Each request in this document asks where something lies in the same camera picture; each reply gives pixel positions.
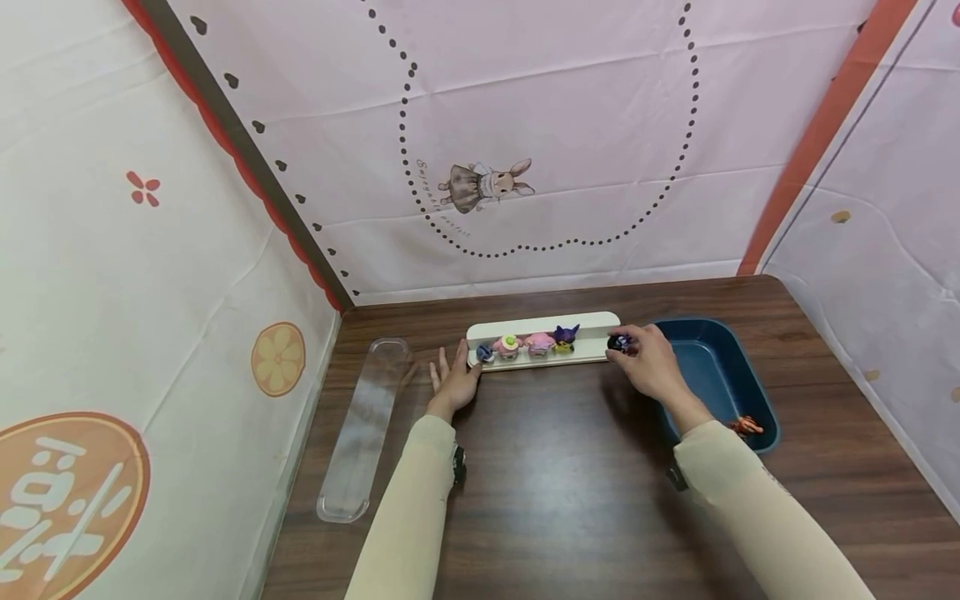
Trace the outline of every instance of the rabbit in dress illustration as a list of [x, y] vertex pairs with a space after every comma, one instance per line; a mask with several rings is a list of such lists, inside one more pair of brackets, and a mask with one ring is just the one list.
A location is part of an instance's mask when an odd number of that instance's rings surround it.
[[534, 188], [516, 180], [530, 168], [530, 162], [530, 158], [521, 160], [506, 172], [494, 171], [479, 162], [471, 163], [468, 168], [455, 164], [450, 168], [450, 179], [437, 186], [441, 191], [449, 192], [440, 204], [453, 204], [461, 213], [467, 214], [474, 208], [483, 210], [480, 205], [483, 201], [496, 198], [500, 202], [511, 192], [530, 196]]

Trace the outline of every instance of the purple toy figurine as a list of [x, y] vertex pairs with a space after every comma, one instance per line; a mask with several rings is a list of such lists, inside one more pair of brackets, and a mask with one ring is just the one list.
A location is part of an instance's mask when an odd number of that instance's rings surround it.
[[629, 335], [612, 335], [607, 340], [607, 348], [626, 354], [633, 342]]
[[554, 340], [549, 333], [531, 333], [523, 340], [523, 345], [531, 356], [546, 356], [554, 346]]
[[557, 343], [553, 351], [558, 354], [569, 354], [573, 351], [573, 342], [577, 339], [577, 331], [580, 330], [580, 324], [572, 329], [565, 329], [557, 325], [557, 330], [553, 332], [553, 339]]
[[493, 350], [504, 360], [514, 360], [520, 355], [520, 341], [515, 335], [505, 335], [493, 342]]

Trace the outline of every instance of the navy blue toy figurine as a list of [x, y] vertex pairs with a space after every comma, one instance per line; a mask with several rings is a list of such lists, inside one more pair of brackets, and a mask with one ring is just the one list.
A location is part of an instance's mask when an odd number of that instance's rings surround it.
[[477, 360], [482, 363], [491, 363], [493, 362], [493, 348], [486, 344], [481, 344], [477, 347]]
[[610, 339], [607, 340], [607, 348], [626, 354], [627, 348], [629, 348], [633, 342], [629, 335], [612, 335]]

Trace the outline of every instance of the white rectangular tray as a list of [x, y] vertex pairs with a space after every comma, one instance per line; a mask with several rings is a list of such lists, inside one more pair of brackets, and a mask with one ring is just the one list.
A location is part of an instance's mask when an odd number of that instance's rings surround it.
[[478, 346], [481, 344], [491, 345], [504, 335], [526, 336], [541, 331], [552, 334], [557, 325], [571, 328], [576, 324], [580, 325], [580, 330], [577, 332], [577, 339], [573, 343], [574, 350], [569, 354], [557, 354], [551, 350], [546, 356], [531, 357], [527, 354], [526, 349], [522, 349], [520, 355], [514, 360], [504, 360], [496, 356], [493, 362], [484, 365], [483, 370], [534, 369], [536, 367], [577, 365], [607, 360], [606, 351], [609, 338], [607, 332], [620, 325], [620, 318], [612, 312], [604, 311], [473, 325], [467, 330], [467, 344], [470, 348], [468, 363], [471, 367], [477, 364], [476, 350]]

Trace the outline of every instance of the beige sleeve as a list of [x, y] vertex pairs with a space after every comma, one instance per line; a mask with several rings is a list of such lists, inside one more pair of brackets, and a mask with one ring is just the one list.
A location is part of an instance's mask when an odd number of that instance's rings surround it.
[[345, 600], [430, 600], [437, 583], [446, 497], [453, 487], [454, 430], [426, 416], [373, 518]]
[[697, 503], [727, 531], [771, 599], [874, 597], [827, 533], [727, 427], [704, 423], [674, 453]]

